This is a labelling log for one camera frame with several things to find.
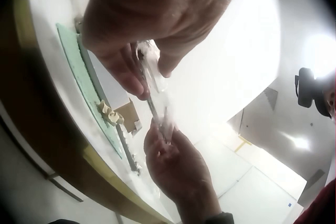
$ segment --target ceiling light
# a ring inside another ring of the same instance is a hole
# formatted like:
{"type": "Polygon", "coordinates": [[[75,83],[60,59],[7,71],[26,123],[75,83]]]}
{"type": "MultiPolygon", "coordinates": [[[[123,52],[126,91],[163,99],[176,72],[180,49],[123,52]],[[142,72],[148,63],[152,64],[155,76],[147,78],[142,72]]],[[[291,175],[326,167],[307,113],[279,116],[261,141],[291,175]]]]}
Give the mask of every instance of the ceiling light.
{"type": "Polygon", "coordinates": [[[293,137],[287,133],[279,131],[281,135],[291,140],[297,148],[310,150],[309,141],[304,138],[293,137]]]}

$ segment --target person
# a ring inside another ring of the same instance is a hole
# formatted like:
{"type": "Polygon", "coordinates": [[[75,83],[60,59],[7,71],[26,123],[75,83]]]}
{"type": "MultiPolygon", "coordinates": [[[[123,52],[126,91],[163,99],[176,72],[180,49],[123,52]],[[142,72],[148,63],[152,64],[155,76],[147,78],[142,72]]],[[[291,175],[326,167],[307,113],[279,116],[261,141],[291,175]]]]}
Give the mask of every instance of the person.
{"type": "MultiPolygon", "coordinates": [[[[131,60],[134,43],[154,39],[161,51],[159,70],[169,77],[183,57],[206,38],[229,3],[90,0],[83,20],[83,43],[126,91],[145,100],[149,91],[131,60]]],[[[331,113],[332,103],[328,101],[327,105],[331,113]]],[[[232,214],[221,210],[201,154],[178,129],[174,129],[168,145],[153,122],[144,140],[144,152],[150,176],[175,202],[184,224],[234,223],[232,214]]],[[[300,223],[314,222],[305,219],[300,223]]]]}
{"type": "Polygon", "coordinates": [[[154,39],[159,70],[169,77],[200,43],[231,0],[89,0],[83,44],[129,93],[145,100],[148,88],[131,60],[134,43],[154,39]]]}
{"type": "MultiPolygon", "coordinates": [[[[314,78],[309,68],[301,68],[295,76],[298,104],[309,108],[314,100],[318,112],[335,122],[336,71],[314,78]]],[[[318,194],[309,208],[294,224],[335,223],[335,179],[318,194]]]]}

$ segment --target black cap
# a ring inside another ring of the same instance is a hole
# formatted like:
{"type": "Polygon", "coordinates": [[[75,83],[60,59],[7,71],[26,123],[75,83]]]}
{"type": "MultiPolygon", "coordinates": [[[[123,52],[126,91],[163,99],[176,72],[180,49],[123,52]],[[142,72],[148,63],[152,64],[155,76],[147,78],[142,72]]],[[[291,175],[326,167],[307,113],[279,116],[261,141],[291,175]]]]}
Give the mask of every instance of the black cap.
{"type": "Polygon", "coordinates": [[[324,102],[322,81],[314,79],[312,70],[309,68],[301,68],[299,70],[299,76],[295,76],[295,91],[300,106],[309,108],[314,100],[319,113],[331,118],[324,102]]]}

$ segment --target cabinet door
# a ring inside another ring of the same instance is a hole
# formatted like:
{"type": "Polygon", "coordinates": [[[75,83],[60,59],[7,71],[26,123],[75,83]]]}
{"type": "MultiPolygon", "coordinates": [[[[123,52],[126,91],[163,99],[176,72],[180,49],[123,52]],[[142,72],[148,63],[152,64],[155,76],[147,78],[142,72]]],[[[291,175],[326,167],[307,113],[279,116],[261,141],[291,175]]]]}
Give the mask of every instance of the cabinet door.
{"type": "Polygon", "coordinates": [[[233,214],[235,224],[282,223],[296,200],[252,167],[219,198],[224,212],[233,214]]]}

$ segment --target sleeve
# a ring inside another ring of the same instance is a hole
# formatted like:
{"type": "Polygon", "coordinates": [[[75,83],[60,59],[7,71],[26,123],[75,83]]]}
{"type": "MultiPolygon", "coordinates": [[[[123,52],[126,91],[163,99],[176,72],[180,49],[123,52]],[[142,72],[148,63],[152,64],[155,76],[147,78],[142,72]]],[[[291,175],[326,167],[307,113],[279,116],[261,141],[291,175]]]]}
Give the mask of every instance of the sleeve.
{"type": "Polygon", "coordinates": [[[234,224],[233,215],[229,212],[222,212],[207,219],[205,224],[234,224]]]}

